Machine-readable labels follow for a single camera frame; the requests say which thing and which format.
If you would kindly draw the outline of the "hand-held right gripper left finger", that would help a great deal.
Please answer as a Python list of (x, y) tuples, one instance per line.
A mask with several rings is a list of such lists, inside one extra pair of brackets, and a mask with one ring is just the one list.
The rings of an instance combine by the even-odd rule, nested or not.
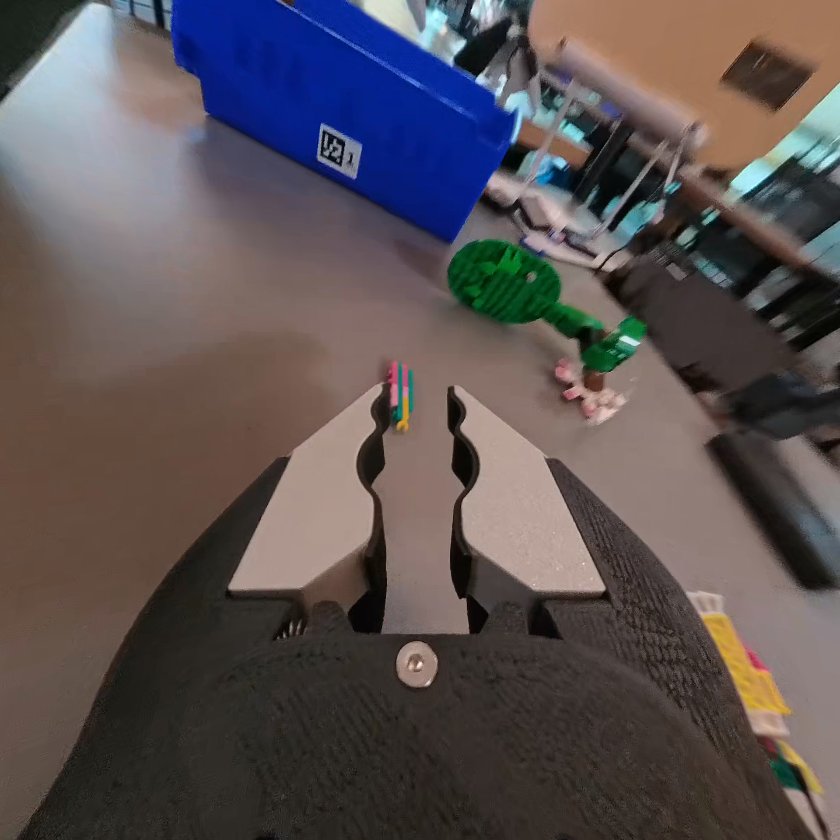
[(284, 469), (227, 585), (234, 599), (279, 599), (307, 623), (336, 602), (353, 629), (382, 631), (387, 589), (382, 502), (387, 387), (375, 385), (321, 426)]

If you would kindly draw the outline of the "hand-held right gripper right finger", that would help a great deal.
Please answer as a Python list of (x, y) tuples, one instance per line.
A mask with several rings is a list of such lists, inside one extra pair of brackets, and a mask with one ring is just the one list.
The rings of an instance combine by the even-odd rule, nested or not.
[(531, 631), (546, 602), (603, 600), (606, 585), (543, 451), (459, 385), (447, 391), (447, 426), (463, 486), (450, 573), (469, 632), (503, 603)]

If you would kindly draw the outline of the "yellow teal pink lego strip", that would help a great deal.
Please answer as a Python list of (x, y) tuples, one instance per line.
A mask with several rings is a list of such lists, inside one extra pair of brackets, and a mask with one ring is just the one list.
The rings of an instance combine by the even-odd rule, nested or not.
[(414, 409), (414, 372), (403, 363), (393, 361), (386, 374), (391, 425), (401, 434), (408, 431)]

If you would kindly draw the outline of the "pink white lego flower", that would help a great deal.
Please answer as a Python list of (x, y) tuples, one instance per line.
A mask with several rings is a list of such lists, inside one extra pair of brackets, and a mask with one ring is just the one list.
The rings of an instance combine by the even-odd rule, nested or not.
[(607, 386), (605, 374), (590, 371), (569, 359), (559, 360), (553, 375), (563, 387), (563, 399), (577, 404), (589, 425), (605, 423), (627, 404), (625, 394)]

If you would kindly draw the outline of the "green lego plant model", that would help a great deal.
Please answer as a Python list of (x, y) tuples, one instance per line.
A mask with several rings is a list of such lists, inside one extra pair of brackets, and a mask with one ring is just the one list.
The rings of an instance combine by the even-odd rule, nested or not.
[(501, 239), (469, 242), (447, 267), (448, 288), (463, 306), (502, 324), (545, 322), (577, 343), (586, 371), (605, 375), (631, 359), (646, 336), (634, 317), (606, 330), (592, 315), (563, 303), (561, 277), (541, 257)]

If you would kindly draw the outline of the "yellow pink lego vehicle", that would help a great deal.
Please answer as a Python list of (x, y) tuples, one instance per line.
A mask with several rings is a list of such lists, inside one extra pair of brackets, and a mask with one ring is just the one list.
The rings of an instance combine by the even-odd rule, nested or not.
[(721, 595), (693, 591), (688, 592), (687, 597), (727, 667), (752, 733), (776, 780), (812, 837), (831, 838), (823, 785), (791, 746), (789, 719), (793, 712), (772, 672), (761, 657), (742, 641), (726, 613)]

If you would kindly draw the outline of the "blue plastic bin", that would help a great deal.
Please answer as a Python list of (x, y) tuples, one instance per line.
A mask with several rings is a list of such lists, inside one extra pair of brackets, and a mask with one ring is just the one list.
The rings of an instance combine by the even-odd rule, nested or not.
[(205, 112), (453, 243), (516, 119), (470, 75), (343, 1), (176, 1)]

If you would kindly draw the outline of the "raised wooden desk top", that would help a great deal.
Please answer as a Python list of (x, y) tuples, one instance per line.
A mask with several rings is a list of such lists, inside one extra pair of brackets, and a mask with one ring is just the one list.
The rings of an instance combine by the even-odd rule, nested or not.
[[(770, 152), (839, 81), (838, 1), (538, 1), (528, 34), (544, 61), (580, 42), (636, 83), (695, 113), (704, 164), (739, 170)], [(812, 69), (777, 111), (721, 82), (750, 45)]]

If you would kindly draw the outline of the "white desk frame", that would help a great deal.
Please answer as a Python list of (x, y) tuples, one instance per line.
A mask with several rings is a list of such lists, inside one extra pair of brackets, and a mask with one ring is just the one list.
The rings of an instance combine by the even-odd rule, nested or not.
[[(656, 213), (651, 221), (656, 224), (664, 219), (671, 185), (688, 153), (697, 151), (706, 142), (707, 127), (687, 106), (654, 93), (568, 38), (554, 51), (549, 69), (540, 71), (540, 77), (556, 89), (560, 89), (563, 74), (569, 77), (563, 101), (551, 125), (542, 129), (542, 142), (527, 174), (520, 180), (508, 182), (493, 176), (490, 188), (496, 191), (496, 197), (505, 199), (503, 208), (523, 232), (521, 245), (537, 256), (588, 270), (615, 268), (618, 266), (616, 258), (623, 250), (609, 250), (603, 244), (608, 228), (653, 169), (664, 170), (665, 179), (658, 190)], [(585, 104), (584, 91), (596, 93), (614, 105), (617, 118), (603, 147), (590, 155), (585, 178), (580, 181), (574, 197), (560, 206), (552, 203), (550, 195), (540, 192), (535, 184), (540, 166), (553, 155), (555, 142), (561, 140), (561, 124), (568, 111), (575, 103)], [(639, 153), (646, 162), (598, 225), (579, 227), (575, 215), (582, 205), (585, 185), (599, 180), (631, 142), (640, 143)]]

